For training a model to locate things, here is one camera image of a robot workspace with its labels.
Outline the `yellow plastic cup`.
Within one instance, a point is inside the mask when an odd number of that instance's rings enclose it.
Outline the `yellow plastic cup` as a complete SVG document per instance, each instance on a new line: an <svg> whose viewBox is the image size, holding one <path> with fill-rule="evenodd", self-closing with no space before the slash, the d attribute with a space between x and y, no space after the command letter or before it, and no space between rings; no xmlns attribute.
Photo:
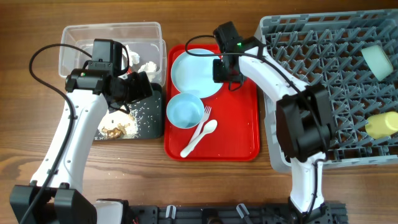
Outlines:
<svg viewBox="0 0 398 224"><path fill-rule="evenodd" d="M374 139L391 136L397 132L398 120L397 112L395 111L370 116L367 122L365 130L367 134Z"/></svg>

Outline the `mint green bowl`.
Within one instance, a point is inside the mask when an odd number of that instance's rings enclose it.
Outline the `mint green bowl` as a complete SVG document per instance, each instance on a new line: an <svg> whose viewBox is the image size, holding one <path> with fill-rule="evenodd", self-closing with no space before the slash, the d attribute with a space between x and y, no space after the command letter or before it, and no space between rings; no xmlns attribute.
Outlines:
<svg viewBox="0 0 398 224"><path fill-rule="evenodd" d="M393 72L391 61L380 45L366 47L361 53L377 80L382 81Z"/></svg>

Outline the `white tissue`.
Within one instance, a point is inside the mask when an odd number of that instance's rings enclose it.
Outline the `white tissue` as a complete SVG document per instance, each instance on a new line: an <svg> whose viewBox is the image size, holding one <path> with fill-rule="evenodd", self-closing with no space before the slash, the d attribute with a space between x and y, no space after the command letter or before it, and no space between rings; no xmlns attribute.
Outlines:
<svg viewBox="0 0 398 224"><path fill-rule="evenodd" d="M127 52L123 52L126 59L129 60L129 66L137 65L140 62L140 56L138 53L132 51L128 45L126 45Z"/></svg>
<svg viewBox="0 0 398 224"><path fill-rule="evenodd" d="M152 82L155 79L156 71L157 71L157 64L150 61L143 64L137 72L138 73L146 72L149 81Z"/></svg>

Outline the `light blue plate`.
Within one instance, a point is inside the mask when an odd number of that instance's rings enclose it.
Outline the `light blue plate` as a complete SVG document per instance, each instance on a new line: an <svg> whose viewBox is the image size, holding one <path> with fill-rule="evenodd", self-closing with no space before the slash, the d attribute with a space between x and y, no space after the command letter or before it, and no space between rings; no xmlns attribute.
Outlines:
<svg viewBox="0 0 398 224"><path fill-rule="evenodd" d="M171 79L180 93L190 93L198 98L207 98L217 93L222 83L213 81L213 61L217 56L197 57L186 52L173 62Z"/></svg>

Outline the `rice and food scraps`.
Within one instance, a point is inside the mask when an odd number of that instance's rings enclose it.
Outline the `rice and food scraps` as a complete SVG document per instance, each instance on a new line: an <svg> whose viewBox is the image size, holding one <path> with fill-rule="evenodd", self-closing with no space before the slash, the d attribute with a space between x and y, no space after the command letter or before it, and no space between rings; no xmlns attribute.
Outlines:
<svg viewBox="0 0 398 224"><path fill-rule="evenodd" d="M129 114L107 112L97 128L94 140L157 139L163 135L158 111L137 105L130 109Z"/></svg>

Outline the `light blue bowl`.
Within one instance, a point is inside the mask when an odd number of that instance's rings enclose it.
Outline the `light blue bowl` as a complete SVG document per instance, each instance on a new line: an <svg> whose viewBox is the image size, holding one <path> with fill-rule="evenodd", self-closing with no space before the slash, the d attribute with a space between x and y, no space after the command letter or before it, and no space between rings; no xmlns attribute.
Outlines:
<svg viewBox="0 0 398 224"><path fill-rule="evenodd" d="M196 126L204 116L201 99L190 93L179 93L167 104L166 115L170 123L180 129Z"/></svg>

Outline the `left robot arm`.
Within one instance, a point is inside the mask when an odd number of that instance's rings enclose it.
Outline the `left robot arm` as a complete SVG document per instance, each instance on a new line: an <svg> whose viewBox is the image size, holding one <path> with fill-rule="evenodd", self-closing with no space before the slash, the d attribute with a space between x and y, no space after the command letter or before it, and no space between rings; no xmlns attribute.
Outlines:
<svg viewBox="0 0 398 224"><path fill-rule="evenodd" d="M90 203L82 194L83 174L97 128L106 113L128 114L129 104L152 96L146 72L132 72L123 64L127 48L110 39L95 39L82 68L56 91L65 106L45 159L28 185L15 185L10 204L19 223L132 223L127 200L100 199Z"/></svg>

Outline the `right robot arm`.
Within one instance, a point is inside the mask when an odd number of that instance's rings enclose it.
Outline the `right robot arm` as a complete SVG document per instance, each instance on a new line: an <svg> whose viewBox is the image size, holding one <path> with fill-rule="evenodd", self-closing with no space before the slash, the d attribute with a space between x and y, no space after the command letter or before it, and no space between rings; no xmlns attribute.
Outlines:
<svg viewBox="0 0 398 224"><path fill-rule="evenodd" d="M218 26L213 36L221 53L213 62L214 81L242 84L249 78L272 100L277 142L291 163L290 206L301 222L318 218L323 163L336 134L326 88L295 77L259 39L242 38L232 22Z"/></svg>

